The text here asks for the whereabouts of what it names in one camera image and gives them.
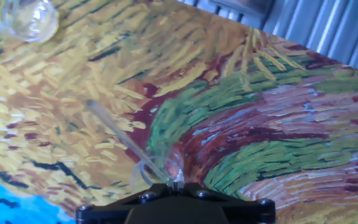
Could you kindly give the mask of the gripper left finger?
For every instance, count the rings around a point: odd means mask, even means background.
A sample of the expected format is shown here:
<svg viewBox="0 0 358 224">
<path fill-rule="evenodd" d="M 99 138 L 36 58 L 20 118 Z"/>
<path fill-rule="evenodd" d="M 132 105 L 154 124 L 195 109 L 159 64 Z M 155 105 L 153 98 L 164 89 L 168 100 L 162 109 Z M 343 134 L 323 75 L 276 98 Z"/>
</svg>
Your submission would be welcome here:
<svg viewBox="0 0 358 224">
<path fill-rule="evenodd" d="M 153 184 L 149 189 L 130 195 L 108 205 L 80 205 L 75 211 L 76 224 L 124 223 L 129 212 L 138 205 L 167 197 L 172 187 L 167 184 Z"/>
</svg>

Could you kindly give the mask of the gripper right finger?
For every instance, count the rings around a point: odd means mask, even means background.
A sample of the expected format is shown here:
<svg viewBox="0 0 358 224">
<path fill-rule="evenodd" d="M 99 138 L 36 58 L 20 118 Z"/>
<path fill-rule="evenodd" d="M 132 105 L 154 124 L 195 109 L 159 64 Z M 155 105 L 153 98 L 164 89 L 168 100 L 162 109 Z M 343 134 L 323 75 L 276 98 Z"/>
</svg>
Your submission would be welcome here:
<svg viewBox="0 0 358 224">
<path fill-rule="evenodd" d="M 184 184 L 183 195 L 195 199 L 208 215 L 225 218 L 225 223 L 275 223 L 275 202 L 268 198 L 245 201 L 197 183 Z"/>
</svg>

